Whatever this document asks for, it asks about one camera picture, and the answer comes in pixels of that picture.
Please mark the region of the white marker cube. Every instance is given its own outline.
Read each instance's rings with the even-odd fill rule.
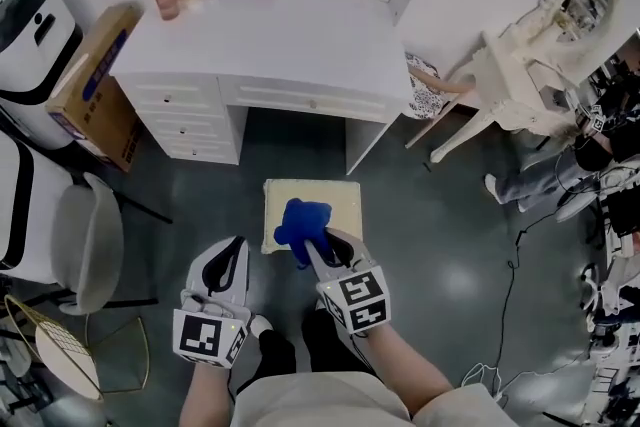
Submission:
[[[241,320],[173,310],[173,352],[186,360],[231,368],[246,339]]]
[[[391,320],[389,289],[380,266],[316,285],[331,313],[349,334]]]

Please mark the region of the white appliance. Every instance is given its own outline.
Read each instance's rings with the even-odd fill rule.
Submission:
[[[62,0],[0,3],[0,108],[43,148],[73,141],[44,104],[81,41],[82,30]]]
[[[51,239],[71,175],[0,132],[0,273],[55,283]]]

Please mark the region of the desk drawer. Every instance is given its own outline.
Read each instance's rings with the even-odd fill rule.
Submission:
[[[167,155],[176,159],[237,164],[238,157],[230,142],[198,141],[160,137],[158,143]]]
[[[221,116],[172,114],[138,111],[138,115],[156,138],[230,141],[227,120]]]
[[[219,77],[220,93],[228,105],[246,105],[312,112],[388,122],[400,112],[396,105],[389,105],[373,95],[359,95],[344,91],[289,81],[242,77]]]
[[[217,84],[204,91],[202,86],[159,86],[137,84],[127,88],[131,103],[138,110],[186,114],[223,114]]]

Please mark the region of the gold metal frame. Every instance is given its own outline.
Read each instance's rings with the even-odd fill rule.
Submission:
[[[36,310],[34,310],[33,308],[30,308],[29,306],[21,303],[12,295],[5,295],[4,306],[7,310],[9,318],[11,319],[11,322],[13,323],[13,327],[16,329],[18,333],[20,333],[22,340],[27,345],[31,353],[40,361],[42,361],[42,358],[40,357],[40,354],[38,353],[37,348],[34,347],[29,341],[27,341],[25,334],[22,332],[22,329],[18,326],[18,323],[16,322],[16,319],[14,317],[14,312],[11,309],[11,305],[14,305],[18,309],[20,309],[24,314],[25,318],[29,320],[33,325],[35,325],[36,328],[37,327],[41,328],[44,336],[46,336],[51,343],[56,345],[61,350],[62,354],[64,354],[65,357],[82,373],[82,375],[84,375],[87,378],[87,380],[93,385],[95,390],[98,392],[98,395],[99,395],[98,400],[103,400],[104,395],[108,395],[108,394],[133,393],[137,391],[142,391],[147,386],[147,382],[149,380],[149,373],[151,370],[151,358],[149,354],[149,339],[147,337],[147,332],[144,327],[144,322],[142,321],[142,318],[140,316],[135,317],[132,320],[124,323],[122,326],[120,326],[118,329],[116,329],[115,331],[107,335],[105,338],[93,344],[93,347],[96,347],[104,343],[105,341],[109,340],[111,337],[113,337],[114,335],[116,335],[117,333],[119,333],[120,331],[122,331],[123,329],[125,329],[127,326],[129,326],[134,322],[138,323],[138,326],[140,327],[140,332],[142,333],[142,340],[144,342],[144,348],[145,348],[146,370],[145,370],[144,378],[140,383],[140,386],[138,388],[105,391],[105,390],[101,390],[98,387],[98,385],[96,385],[96,383],[93,382],[91,377],[89,377],[85,373],[85,371],[82,370],[82,368],[80,368],[80,366],[73,360],[73,358],[70,358],[69,355],[67,354],[67,352],[69,351],[69,352],[76,352],[79,354],[83,354],[85,356],[89,356],[93,361],[93,364],[94,365],[96,364],[93,355],[91,354],[91,352],[89,352],[89,349],[88,349],[91,347],[89,344],[89,315],[87,315],[85,320],[85,326],[84,326],[85,344],[83,345],[75,336],[73,336],[69,332],[68,329],[66,329],[59,322],[56,322],[55,320],[50,319],[46,315],[43,315],[37,312]]]

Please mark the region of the oval mirror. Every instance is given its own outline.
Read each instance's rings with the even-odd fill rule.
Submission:
[[[557,14],[558,24],[564,32],[558,38],[561,43],[578,41],[611,14],[613,0],[564,0]]]

